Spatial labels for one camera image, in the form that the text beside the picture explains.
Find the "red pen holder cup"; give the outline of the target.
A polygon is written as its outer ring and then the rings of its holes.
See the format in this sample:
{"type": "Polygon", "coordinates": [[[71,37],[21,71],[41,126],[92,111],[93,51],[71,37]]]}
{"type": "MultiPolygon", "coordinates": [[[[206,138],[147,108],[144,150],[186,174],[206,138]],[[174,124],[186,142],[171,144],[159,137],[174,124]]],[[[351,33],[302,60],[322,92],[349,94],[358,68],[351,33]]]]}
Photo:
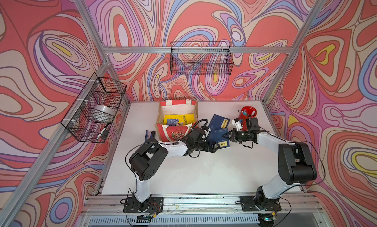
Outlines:
{"type": "Polygon", "coordinates": [[[238,110],[238,113],[238,119],[242,126],[241,130],[246,131],[246,120],[250,118],[255,118],[257,116],[257,110],[252,106],[244,106],[242,107],[242,109],[238,110]]]}

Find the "white marker in basket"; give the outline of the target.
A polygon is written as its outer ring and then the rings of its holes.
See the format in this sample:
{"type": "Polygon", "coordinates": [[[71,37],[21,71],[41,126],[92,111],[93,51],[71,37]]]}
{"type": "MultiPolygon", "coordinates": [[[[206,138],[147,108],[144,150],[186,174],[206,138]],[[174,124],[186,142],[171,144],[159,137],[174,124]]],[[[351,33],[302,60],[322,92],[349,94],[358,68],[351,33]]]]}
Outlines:
{"type": "Polygon", "coordinates": [[[99,140],[99,139],[103,139],[103,138],[105,138],[105,137],[107,136],[107,134],[108,134],[108,130],[107,130],[107,128],[105,127],[105,128],[103,128],[103,129],[101,130],[101,132],[98,134],[98,136],[96,137],[96,140],[99,140]]]}

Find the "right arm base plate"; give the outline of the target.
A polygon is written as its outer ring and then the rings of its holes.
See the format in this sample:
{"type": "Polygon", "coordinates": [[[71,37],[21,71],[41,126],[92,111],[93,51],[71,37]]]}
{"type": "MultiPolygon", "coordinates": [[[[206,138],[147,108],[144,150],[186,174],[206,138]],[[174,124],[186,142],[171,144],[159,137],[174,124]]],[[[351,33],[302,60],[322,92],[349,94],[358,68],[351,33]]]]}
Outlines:
{"type": "Polygon", "coordinates": [[[256,198],[255,196],[240,196],[243,212],[279,212],[282,210],[280,199],[256,198]]]}

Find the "red beige canvas tote bag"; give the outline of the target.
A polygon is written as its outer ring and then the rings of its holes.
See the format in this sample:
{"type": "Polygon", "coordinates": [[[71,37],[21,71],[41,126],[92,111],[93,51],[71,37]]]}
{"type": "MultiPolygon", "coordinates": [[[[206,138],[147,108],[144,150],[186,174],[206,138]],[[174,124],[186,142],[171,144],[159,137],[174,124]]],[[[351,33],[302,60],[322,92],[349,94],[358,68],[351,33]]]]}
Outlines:
{"type": "Polygon", "coordinates": [[[159,103],[156,128],[163,142],[177,141],[198,121],[198,103],[189,99],[159,103]]]}

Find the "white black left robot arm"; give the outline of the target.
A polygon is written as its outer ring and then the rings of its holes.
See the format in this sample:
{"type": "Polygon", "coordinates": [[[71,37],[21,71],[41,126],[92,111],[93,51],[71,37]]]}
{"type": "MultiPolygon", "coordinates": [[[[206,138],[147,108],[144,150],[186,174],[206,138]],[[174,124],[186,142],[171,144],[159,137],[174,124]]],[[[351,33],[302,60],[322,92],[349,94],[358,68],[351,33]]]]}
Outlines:
{"type": "Polygon", "coordinates": [[[194,151],[214,153],[220,145],[209,139],[208,126],[195,126],[176,142],[159,142],[150,138],[129,158],[130,169],[136,176],[136,191],[133,197],[144,204],[151,197],[150,179],[155,175],[165,159],[190,156],[194,151]]]}

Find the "yellow illustrated book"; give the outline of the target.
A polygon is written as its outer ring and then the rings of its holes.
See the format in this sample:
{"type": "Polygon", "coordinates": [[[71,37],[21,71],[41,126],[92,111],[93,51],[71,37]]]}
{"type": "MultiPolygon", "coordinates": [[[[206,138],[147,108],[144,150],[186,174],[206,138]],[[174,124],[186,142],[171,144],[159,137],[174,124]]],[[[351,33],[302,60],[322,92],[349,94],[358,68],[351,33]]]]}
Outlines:
{"type": "Polygon", "coordinates": [[[195,122],[194,114],[164,115],[163,124],[168,126],[184,126],[195,122]]]}

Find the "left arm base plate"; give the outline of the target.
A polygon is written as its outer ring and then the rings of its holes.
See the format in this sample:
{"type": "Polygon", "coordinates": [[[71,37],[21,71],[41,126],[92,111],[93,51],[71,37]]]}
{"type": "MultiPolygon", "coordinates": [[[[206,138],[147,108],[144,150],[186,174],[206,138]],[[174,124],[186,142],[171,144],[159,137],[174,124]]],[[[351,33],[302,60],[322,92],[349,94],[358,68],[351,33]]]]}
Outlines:
{"type": "Polygon", "coordinates": [[[140,202],[136,197],[127,197],[125,200],[124,213],[160,213],[163,211],[164,198],[150,196],[146,201],[140,202]]]}

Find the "green circuit board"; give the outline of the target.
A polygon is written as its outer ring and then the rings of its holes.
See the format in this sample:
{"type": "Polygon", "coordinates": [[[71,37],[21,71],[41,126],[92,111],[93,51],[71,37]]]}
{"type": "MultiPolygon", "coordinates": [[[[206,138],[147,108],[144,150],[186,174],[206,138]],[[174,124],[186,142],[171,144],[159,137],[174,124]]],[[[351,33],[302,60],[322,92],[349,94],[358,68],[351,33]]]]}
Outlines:
{"type": "Polygon", "coordinates": [[[148,215],[148,216],[145,216],[145,215],[139,215],[137,216],[136,218],[136,223],[138,224],[146,224],[146,223],[150,223],[151,220],[154,218],[155,216],[154,215],[148,215]]]}

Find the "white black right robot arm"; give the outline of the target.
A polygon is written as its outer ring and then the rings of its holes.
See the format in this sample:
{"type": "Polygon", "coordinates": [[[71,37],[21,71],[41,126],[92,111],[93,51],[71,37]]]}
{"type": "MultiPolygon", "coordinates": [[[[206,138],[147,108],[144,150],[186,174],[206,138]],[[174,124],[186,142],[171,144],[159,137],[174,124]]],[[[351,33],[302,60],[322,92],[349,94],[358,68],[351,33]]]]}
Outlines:
{"type": "Polygon", "coordinates": [[[309,146],[304,142],[291,142],[271,134],[259,126],[257,118],[246,119],[246,130],[238,119],[234,128],[223,137],[239,144],[251,141],[277,154],[277,175],[258,187],[252,203],[260,211],[280,210],[280,197],[286,191],[317,178],[317,170],[309,146]]]}

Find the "navy book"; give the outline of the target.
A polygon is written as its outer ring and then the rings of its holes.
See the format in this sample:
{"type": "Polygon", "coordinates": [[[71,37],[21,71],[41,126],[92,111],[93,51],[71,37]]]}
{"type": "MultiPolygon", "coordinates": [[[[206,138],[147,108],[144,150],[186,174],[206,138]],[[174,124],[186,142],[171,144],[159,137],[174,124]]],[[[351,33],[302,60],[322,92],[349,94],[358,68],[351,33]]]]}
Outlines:
{"type": "Polygon", "coordinates": [[[225,118],[222,116],[219,116],[217,114],[214,114],[210,123],[209,123],[209,128],[212,131],[220,130],[220,129],[226,129],[230,123],[229,118],[225,118]]]}
{"type": "Polygon", "coordinates": [[[210,135],[208,137],[209,142],[216,142],[220,148],[228,148],[230,146],[230,142],[228,139],[224,138],[223,135],[228,133],[228,129],[218,129],[213,130],[210,132],[210,135]]]}

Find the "grey tape roll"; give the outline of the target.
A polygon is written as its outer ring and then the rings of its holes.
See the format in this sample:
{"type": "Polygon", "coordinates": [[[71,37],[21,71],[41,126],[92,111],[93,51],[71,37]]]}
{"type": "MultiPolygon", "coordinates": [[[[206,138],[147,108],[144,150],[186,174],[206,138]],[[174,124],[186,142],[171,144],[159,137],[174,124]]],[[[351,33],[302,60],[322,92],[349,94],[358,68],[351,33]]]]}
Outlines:
{"type": "Polygon", "coordinates": [[[105,105],[96,105],[90,108],[89,119],[91,122],[111,123],[115,116],[115,111],[105,105]]]}

